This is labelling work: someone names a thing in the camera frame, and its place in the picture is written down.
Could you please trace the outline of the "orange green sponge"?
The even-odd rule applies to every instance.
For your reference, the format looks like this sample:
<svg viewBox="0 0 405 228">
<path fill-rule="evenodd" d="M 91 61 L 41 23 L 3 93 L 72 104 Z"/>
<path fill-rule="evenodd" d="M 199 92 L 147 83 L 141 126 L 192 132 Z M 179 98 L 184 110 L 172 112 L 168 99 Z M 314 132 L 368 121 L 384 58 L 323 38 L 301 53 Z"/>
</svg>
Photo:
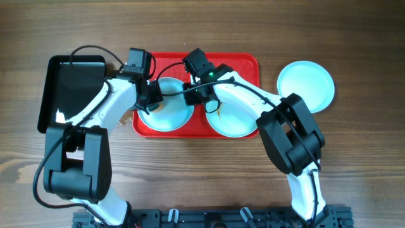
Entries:
<svg viewBox="0 0 405 228">
<path fill-rule="evenodd" d="M 159 102 L 159 103 L 154 103 L 154 104 L 150 104 L 147 107 L 147 111 L 148 112 L 158 112 L 159 110 L 164 108 L 164 103 L 163 102 Z"/>
</svg>

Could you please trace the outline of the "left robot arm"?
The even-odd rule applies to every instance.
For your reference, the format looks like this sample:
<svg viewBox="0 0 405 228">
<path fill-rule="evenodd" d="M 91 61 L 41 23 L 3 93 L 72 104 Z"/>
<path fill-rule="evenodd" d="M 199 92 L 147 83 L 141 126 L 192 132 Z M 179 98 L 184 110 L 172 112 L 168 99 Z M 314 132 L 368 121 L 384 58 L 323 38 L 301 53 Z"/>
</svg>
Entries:
<svg viewBox="0 0 405 228">
<path fill-rule="evenodd" d="M 47 193 L 67 200 L 58 208 L 82 207 L 98 227 L 138 227 L 130 203 L 111 187 L 109 135 L 127 110 L 146 111 L 162 101 L 160 93 L 158 82 L 135 73 L 102 79 L 91 89 L 75 89 L 67 99 L 79 110 L 65 119 L 64 111 L 57 108 L 55 121 L 47 127 L 45 155 L 33 181 L 35 200 L 54 208 L 39 197 L 42 177 Z"/>
</svg>

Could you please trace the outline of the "white plate top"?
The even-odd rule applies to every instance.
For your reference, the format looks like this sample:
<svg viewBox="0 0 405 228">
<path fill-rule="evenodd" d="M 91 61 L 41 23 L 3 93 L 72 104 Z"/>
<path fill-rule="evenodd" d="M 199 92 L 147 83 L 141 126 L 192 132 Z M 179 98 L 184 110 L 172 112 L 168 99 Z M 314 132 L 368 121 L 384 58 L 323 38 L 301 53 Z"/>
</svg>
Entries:
<svg viewBox="0 0 405 228">
<path fill-rule="evenodd" d="M 311 113 L 325 110 L 335 96 L 332 76 L 312 61 L 295 61 L 285 66 L 279 73 L 277 90 L 285 98 L 292 93 L 299 95 Z"/>
</svg>

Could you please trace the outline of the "white plate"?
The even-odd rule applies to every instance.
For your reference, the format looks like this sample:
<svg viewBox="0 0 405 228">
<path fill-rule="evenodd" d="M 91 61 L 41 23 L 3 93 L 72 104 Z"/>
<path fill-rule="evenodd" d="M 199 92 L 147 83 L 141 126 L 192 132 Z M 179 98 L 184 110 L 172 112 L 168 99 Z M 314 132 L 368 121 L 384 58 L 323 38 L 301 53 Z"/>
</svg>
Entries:
<svg viewBox="0 0 405 228">
<path fill-rule="evenodd" d="M 172 94 L 183 91 L 183 82 L 179 79 L 164 77 L 159 79 L 159 86 L 163 94 Z M 159 103 L 157 111 L 138 111 L 141 121 L 149 128 L 169 132 L 185 125 L 194 112 L 194 106 L 187 106 L 182 94 L 164 97 Z"/>
<path fill-rule="evenodd" d="M 213 130 L 225 137 L 245 137 L 257 130 L 255 119 L 240 108 L 217 101 L 206 104 L 206 118 Z"/>
<path fill-rule="evenodd" d="M 311 113 L 325 110 L 335 96 L 332 76 L 312 61 L 295 61 L 285 66 L 279 73 L 277 90 L 285 98 L 292 93 L 299 95 Z"/>
</svg>

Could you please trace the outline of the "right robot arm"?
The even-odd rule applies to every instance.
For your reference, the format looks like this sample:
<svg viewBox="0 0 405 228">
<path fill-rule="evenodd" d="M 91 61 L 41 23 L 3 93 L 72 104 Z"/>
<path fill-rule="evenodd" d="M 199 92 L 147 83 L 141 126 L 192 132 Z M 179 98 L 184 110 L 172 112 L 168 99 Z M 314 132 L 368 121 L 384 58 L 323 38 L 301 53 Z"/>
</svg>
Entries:
<svg viewBox="0 0 405 228">
<path fill-rule="evenodd" d="M 269 159 L 287 176 L 292 209 L 308 227 L 318 225 L 326 206 L 319 184 L 325 138 L 304 100 L 266 92 L 225 64 L 187 63 L 185 70 L 194 85 L 191 94 L 231 103 L 255 118 Z"/>
</svg>

